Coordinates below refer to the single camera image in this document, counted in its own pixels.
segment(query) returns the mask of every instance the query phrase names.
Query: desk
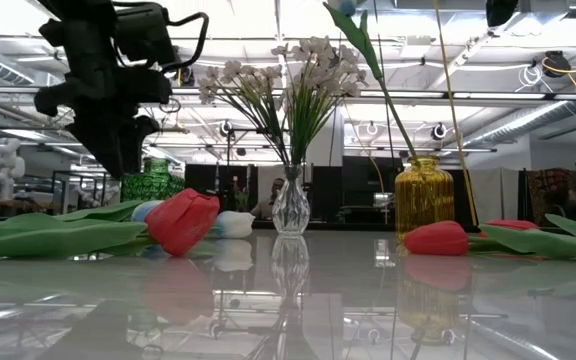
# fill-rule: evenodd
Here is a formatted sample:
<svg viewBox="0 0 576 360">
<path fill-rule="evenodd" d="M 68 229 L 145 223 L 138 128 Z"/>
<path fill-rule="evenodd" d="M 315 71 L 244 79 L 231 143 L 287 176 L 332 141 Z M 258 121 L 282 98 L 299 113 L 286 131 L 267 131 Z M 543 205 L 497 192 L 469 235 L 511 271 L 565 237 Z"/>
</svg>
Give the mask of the desk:
<svg viewBox="0 0 576 360">
<path fill-rule="evenodd" d="M 576 359 L 576 262 L 397 258 L 391 237 L 256 230 L 208 261 L 0 261 L 0 355 Z"/>
</svg>

